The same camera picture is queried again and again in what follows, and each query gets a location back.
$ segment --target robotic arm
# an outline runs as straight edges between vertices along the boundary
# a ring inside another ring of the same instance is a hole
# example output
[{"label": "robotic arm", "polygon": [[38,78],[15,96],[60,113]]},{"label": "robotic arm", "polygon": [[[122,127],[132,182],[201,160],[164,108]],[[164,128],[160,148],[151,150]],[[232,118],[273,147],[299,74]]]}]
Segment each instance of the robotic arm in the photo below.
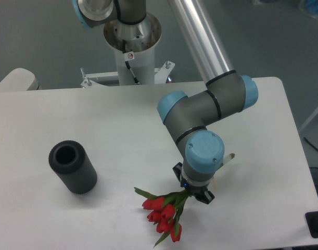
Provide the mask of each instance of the robotic arm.
[{"label": "robotic arm", "polygon": [[[206,126],[255,104],[258,89],[251,77],[240,77],[232,67],[202,0],[168,2],[207,90],[191,97],[172,92],[157,109],[184,159],[173,168],[181,186],[208,204],[214,195],[207,187],[221,167],[224,144]],[[153,48],[161,26],[146,13],[145,0],[74,0],[74,6],[83,24],[107,23],[105,38],[115,51],[121,85],[154,82]],[[136,59],[129,62],[127,53]]]}]

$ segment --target red tulip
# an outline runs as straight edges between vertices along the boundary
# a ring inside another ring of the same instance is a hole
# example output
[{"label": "red tulip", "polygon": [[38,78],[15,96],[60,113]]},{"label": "red tulip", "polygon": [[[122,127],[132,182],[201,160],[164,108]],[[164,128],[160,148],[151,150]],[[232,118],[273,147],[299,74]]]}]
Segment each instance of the red tulip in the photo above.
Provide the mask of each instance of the red tulip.
[{"label": "red tulip", "polygon": [[181,233],[182,233],[182,226],[180,224],[180,229],[179,229],[179,233],[178,235],[175,237],[175,232],[174,232],[174,227],[172,227],[170,229],[170,236],[171,236],[171,239],[173,240],[173,242],[176,242],[176,241],[180,241],[181,239]]},{"label": "red tulip", "polygon": [[162,220],[157,224],[157,232],[158,233],[162,233],[163,230],[161,229],[161,223],[162,223]]},{"label": "red tulip", "polygon": [[155,211],[162,211],[163,202],[164,202],[164,197],[155,199],[152,203],[152,209]]},{"label": "red tulip", "polygon": [[146,210],[153,210],[153,201],[150,200],[150,199],[147,199],[144,201],[143,203],[143,208],[146,209]]},{"label": "red tulip", "polygon": [[166,207],[163,208],[161,217],[163,219],[169,220],[175,215],[175,207],[171,204],[168,204]]},{"label": "red tulip", "polygon": [[148,216],[147,219],[149,222],[159,222],[161,220],[161,213],[157,211],[152,211]]},{"label": "red tulip", "polygon": [[165,219],[162,219],[161,222],[160,222],[160,229],[167,233],[169,232],[169,230],[173,227],[174,225],[174,220],[171,220],[169,223],[167,220]]}]

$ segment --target light blue joint cap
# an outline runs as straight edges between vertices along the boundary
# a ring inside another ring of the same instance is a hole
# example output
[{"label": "light blue joint cap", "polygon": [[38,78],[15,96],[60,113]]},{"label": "light blue joint cap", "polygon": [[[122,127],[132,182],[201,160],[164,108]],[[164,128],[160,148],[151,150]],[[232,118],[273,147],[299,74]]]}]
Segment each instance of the light blue joint cap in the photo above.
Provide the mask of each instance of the light blue joint cap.
[{"label": "light blue joint cap", "polygon": [[202,174],[214,174],[221,166],[224,153],[222,139],[208,130],[195,133],[185,146],[185,158],[189,165]]},{"label": "light blue joint cap", "polygon": [[249,76],[241,76],[246,87],[246,100],[243,110],[254,105],[258,100],[258,88],[255,82]]},{"label": "light blue joint cap", "polygon": [[82,26],[85,30],[91,29],[91,27],[89,27],[89,26],[87,25],[87,23],[85,22],[85,20],[84,20],[83,17],[81,16],[81,13],[80,13],[80,11],[79,11],[79,7],[78,7],[78,2],[77,2],[77,0],[72,0],[72,5],[73,5],[74,11],[75,11],[75,13],[76,13],[76,15],[77,15],[77,17],[78,17],[80,23],[81,23],[81,26]]},{"label": "light blue joint cap", "polygon": [[169,111],[178,103],[181,99],[188,97],[183,91],[174,91],[166,95],[159,101],[157,110],[164,124]]}]

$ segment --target gray floor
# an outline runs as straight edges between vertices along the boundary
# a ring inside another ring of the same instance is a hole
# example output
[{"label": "gray floor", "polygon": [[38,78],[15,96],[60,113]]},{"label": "gray floor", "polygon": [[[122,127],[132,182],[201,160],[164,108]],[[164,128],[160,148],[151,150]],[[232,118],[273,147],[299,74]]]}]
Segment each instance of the gray floor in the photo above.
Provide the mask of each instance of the gray floor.
[{"label": "gray floor", "polygon": [[[249,0],[205,2],[238,73],[279,77],[300,126],[318,106],[318,20],[301,13],[293,0],[259,6]],[[147,6],[163,29],[156,67],[171,60],[174,81],[201,80],[167,1],[147,0]],[[77,88],[80,67],[87,73],[115,71],[102,32],[81,28],[71,0],[0,0],[0,81],[21,67],[43,89]],[[318,127],[307,136],[318,145]],[[318,153],[303,147],[309,165],[318,167]]]}]

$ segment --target silver metal tube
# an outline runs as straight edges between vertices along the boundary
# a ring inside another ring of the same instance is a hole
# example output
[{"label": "silver metal tube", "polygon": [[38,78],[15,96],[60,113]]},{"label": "silver metal tube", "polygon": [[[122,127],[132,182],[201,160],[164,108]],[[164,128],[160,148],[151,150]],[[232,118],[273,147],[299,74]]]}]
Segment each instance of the silver metal tube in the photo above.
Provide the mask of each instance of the silver metal tube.
[{"label": "silver metal tube", "polygon": [[102,11],[109,7],[112,0],[85,0],[86,5],[93,11]]},{"label": "silver metal tube", "polygon": [[203,0],[168,0],[206,83],[233,69]]},{"label": "silver metal tube", "polygon": [[113,10],[112,0],[78,0],[80,11],[93,21],[102,21],[110,16]]}]

